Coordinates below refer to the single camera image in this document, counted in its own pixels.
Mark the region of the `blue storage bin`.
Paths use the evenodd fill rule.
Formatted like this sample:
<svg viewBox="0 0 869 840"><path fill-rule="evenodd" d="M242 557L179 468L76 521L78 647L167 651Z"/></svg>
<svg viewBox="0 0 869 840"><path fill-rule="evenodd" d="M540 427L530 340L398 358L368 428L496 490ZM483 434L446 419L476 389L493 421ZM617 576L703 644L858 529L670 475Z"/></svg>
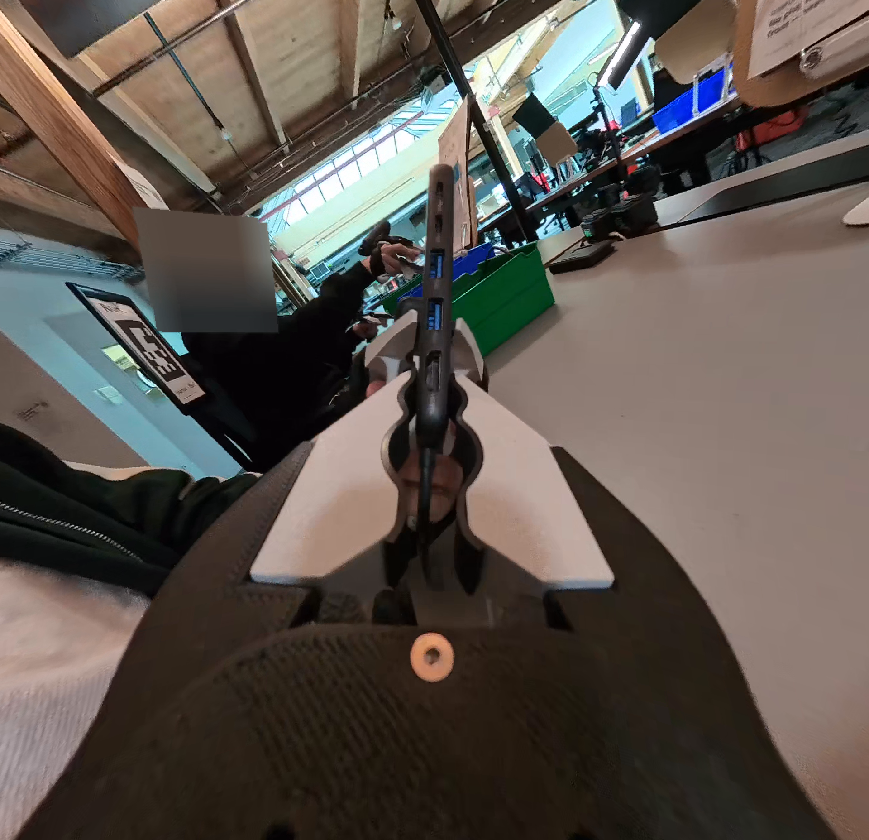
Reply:
<svg viewBox="0 0 869 840"><path fill-rule="evenodd" d="M659 134L687 125L724 104L737 107L738 97L733 88L730 69L705 72L696 81L681 85L665 69L654 73L654 110L652 119Z"/></svg>

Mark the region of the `document stand with instruction sheet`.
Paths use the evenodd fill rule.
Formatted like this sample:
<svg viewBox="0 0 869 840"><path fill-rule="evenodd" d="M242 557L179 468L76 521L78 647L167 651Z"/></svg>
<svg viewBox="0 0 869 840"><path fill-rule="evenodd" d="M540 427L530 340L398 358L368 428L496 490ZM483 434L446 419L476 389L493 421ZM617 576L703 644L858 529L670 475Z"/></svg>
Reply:
<svg viewBox="0 0 869 840"><path fill-rule="evenodd" d="M868 0L737 0L733 75L743 103L792 108L867 67Z"/></svg>

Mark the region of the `slim dark grey USB hub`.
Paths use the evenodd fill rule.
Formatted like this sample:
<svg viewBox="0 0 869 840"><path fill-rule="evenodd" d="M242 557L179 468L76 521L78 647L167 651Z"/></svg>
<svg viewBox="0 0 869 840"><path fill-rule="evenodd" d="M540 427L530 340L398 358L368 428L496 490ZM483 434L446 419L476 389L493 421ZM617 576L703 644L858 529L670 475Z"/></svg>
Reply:
<svg viewBox="0 0 869 840"><path fill-rule="evenodd" d="M423 450L441 451L449 424L453 243L454 170L440 163L429 172L422 307L418 317L416 436Z"/></svg>

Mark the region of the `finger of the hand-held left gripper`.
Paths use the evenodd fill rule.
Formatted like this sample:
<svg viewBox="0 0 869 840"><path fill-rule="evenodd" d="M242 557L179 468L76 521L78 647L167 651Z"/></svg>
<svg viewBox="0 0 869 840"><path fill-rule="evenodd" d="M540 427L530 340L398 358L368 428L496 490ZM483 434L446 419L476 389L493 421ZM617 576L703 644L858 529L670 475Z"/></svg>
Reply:
<svg viewBox="0 0 869 840"><path fill-rule="evenodd" d="M485 392L489 390L489 373L469 324L464 318L454 321L451 367L453 375L467 378Z"/></svg>
<svg viewBox="0 0 869 840"><path fill-rule="evenodd" d="M418 311L397 318L365 348L368 380L388 384L415 365Z"/></svg>

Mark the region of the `grey desk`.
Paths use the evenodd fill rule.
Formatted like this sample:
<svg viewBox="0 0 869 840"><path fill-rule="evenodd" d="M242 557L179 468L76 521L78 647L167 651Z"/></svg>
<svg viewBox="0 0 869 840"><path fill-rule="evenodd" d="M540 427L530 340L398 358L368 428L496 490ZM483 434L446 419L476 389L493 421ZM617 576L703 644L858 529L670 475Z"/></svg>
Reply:
<svg viewBox="0 0 869 840"><path fill-rule="evenodd" d="M668 547L797 778L867 838L867 196L625 243L550 279L491 392Z"/></svg>

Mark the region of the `black backdrop board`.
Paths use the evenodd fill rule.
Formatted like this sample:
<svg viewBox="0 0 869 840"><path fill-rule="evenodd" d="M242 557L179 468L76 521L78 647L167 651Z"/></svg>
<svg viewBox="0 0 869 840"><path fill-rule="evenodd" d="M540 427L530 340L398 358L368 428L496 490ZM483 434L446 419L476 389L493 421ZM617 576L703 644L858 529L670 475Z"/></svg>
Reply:
<svg viewBox="0 0 869 840"><path fill-rule="evenodd" d="M681 85L733 53L734 0L621 0L620 8L631 20L628 51L642 53L651 41L658 62Z"/></svg>
<svg viewBox="0 0 869 840"><path fill-rule="evenodd" d="M578 153L578 144L571 133L533 93L515 110L514 119L535 141L538 152L549 165L555 167Z"/></svg>

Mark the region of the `black battery charger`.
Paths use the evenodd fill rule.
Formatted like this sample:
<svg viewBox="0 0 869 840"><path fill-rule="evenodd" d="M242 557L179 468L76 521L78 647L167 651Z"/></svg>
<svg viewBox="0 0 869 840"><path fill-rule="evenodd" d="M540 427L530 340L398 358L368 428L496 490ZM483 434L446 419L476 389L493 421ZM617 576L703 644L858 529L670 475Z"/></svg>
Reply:
<svg viewBox="0 0 869 840"><path fill-rule="evenodd" d="M585 216L580 224L582 233L591 244L606 240L641 237L659 228L654 195L631 195L620 202Z"/></svg>

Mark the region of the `person's left hand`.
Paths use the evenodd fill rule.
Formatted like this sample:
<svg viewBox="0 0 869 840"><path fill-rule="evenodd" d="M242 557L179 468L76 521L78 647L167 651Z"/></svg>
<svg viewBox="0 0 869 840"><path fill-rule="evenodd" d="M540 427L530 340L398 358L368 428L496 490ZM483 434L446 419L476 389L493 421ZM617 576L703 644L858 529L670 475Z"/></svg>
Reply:
<svg viewBox="0 0 869 840"><path fill-rule="evenodd" d="M409 453L399 468L397 477L401 486L401 499L406 508L406 525L414 530L418 520L420 491L420 457L418 451ZM432 472L429 523L440 523L450 515L458 498L462 482L461 465L453 457L438 453Z"/></svg>

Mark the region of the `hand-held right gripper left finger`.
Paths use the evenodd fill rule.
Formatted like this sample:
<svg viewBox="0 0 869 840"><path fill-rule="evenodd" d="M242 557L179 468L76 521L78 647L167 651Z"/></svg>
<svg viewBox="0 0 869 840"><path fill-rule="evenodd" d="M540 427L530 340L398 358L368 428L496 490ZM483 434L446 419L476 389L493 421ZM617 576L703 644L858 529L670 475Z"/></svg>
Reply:
<svg viewBox="0 0 869 840"><path fill-rule="evenodd" d="M385 465L406 415L405 371L315 439L252 563L257 584L313 584L392 533L400 491Z"/></svg>

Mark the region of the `framed marker poster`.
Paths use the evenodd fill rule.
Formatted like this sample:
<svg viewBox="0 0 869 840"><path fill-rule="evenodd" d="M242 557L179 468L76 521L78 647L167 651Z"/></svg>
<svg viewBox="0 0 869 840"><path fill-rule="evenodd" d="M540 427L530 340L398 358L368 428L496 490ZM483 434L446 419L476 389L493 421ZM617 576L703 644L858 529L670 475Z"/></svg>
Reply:
<svg viewBox="0 0 869 840"><path fill-rule="evenodd" d="M179 411L187 414L205 401L207 391L131 298L73 282L65 286Z"/></svg>

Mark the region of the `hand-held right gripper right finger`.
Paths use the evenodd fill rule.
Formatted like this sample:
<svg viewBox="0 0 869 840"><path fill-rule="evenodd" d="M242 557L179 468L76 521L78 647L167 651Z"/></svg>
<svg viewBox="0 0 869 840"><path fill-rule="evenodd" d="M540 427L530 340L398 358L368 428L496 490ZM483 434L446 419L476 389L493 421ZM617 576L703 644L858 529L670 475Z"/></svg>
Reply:
<svg viewBox="0 0 869 840"><path fill-rule="evenodd" d="M610 588L614 573L549 442L468 378L457 384L482 451L464 495L470 536L545 588Z"/></svg>

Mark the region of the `blue plastic bin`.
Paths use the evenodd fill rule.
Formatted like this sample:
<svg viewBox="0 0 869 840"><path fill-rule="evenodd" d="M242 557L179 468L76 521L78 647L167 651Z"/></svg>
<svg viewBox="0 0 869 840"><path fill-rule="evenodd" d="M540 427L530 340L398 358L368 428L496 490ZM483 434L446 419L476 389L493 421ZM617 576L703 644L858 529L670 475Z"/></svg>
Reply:
<svg viewBox="0 0 869 840"><path fill-rule="evenodd" d="M468 250L466 255L454 258L453 263L453 280L457 280L465 275L471 275L476 272L478 267L485 261L494 258L494 246L489 242L481 243L478 246ZM412 285L410 296L419 296L422 292L423 276L420 274L410 282Z"/></svg>

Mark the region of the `small black adapter box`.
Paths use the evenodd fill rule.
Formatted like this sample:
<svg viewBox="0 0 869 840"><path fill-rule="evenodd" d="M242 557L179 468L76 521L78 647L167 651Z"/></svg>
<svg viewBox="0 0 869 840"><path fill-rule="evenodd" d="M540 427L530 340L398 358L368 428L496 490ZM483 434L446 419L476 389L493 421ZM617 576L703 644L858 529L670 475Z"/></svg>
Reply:
<svg viewBox="0 0 869 840"><path fill-rule="evenodd" d="M552 275L592 269L609 258L615 250L614 241L603 240L590 245L575 245L545 263Z"/></svg>

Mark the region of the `black support pole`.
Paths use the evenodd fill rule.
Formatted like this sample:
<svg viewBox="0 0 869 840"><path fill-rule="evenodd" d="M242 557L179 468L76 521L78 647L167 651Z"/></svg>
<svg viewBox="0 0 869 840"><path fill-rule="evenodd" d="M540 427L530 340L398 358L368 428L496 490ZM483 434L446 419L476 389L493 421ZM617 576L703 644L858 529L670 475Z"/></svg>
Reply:
<svg viewBox="0 0 869 840"><path fill-rule="evenodd" d="M503 187L510 211L513 213L516 224L525 243L537 241L537 228L527 213L527 208L522 203L516 184L511 176L504 158L493 137L492 131L487 127L479 103L473 94L472 87L465 75L461 59L458 58L449 35L440 20L433 0L415 0L421 18L431 34L435 47L440 54L456 89L462 100L468 105L468 114L473 127L476 128L479 139L482 141L490 163Z"/></svg>

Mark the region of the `brown cardboard document stand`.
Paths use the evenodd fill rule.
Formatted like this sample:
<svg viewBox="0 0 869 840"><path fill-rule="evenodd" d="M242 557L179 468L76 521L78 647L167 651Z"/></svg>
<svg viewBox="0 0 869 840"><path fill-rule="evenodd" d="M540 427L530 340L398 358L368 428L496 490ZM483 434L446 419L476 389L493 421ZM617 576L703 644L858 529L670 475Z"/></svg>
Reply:
<svg viewBox="0 0 869 840"><path fill-rule="evenodd" d="M438 162L448 165L453 172L455 256L477 244L475 195L468 173L471 126L468 100L462 98L439 138Z"/></svg>

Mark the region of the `green plastic bin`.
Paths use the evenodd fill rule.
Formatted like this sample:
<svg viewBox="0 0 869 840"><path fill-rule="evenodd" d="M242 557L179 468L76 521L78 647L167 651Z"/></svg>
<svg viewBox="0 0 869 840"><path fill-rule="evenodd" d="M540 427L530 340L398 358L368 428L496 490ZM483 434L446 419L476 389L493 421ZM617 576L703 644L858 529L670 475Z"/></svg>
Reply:
<svg viewBox="0 0 869 840"><path fill-rule="evenodd" d="M554 305L537 242L494 252L475 273L452 281L450 293L451 321L467 321L483 356Z"/></svg>

